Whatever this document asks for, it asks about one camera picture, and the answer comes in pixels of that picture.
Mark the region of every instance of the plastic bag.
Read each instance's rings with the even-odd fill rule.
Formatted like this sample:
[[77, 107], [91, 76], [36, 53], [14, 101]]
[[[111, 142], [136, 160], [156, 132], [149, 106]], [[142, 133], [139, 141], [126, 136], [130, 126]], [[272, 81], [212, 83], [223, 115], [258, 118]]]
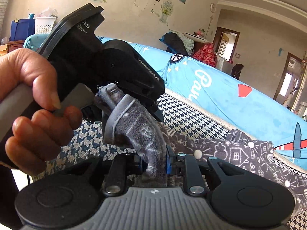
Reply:
[[43, 10], [37, 17], [56, 17], [58, 18], [56, 9], [47, 8]]
[[5, 45], [9, 42], [9, 38], [8, 37], [4, 37], [2, 40], [1, 40], [1, 45]]

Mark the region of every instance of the cardboard box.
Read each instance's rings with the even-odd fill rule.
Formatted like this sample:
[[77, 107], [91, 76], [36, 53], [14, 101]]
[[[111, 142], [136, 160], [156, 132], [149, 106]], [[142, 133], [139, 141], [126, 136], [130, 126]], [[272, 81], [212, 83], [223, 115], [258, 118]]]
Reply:
[[7, 54], [8, 50], [9, 48], [7, 44], [1, 45], [0, 46], [0, 56]]

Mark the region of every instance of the fingernail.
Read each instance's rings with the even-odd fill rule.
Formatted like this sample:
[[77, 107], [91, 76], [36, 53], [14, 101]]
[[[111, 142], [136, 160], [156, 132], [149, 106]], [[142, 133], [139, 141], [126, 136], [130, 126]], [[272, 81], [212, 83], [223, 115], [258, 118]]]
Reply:
[[17, 124], [18, 131], [25, 135], [33, 133], [32, 126], [26, 120], [20, 120]]
[[52, 92], [50, 97], [51, 97], [52, 105], [57, 109], [61, 109], [61, 102], [59, 100], [59, 96], [57, 92]]

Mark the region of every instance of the doorway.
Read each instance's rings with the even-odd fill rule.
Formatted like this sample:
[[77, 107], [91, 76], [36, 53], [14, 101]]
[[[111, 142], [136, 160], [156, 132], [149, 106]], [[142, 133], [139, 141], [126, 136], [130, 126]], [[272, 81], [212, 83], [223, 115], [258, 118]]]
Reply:
[[232, 60], [235, 48], [238, 43], [239, 35], [240, 32], [223, 27], [217, 27], [213, 40], [214, 52], [227, 61]]
[[296, 101], [299, 100], [304, 88], [305, 73], [306, 64], [302, 64], [302, 60], [297, 56], [288, 53], [284, 71], [273, 99], [294, 111]]

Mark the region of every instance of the round black pad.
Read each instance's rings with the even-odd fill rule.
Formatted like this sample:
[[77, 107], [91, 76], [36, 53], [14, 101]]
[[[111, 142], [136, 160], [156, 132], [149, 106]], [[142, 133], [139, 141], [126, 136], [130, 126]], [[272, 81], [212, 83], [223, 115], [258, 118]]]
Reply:
[[292, 194], [282, 185], [258, 176], [227, 176], [211, 196], [215, 212], [247, 228], [268, 228], [285, 223], [294, 209]]
[[99, 195], [82, 177], [52, 175], [25, 187], [15, 208], [26, 224], [37, 228], [64, 229], [91, 217]]
[[247, 187], [238, 192], [238, 200], [249, 207], [265, 207], [272, 202], [273, 196], [264, 189]]

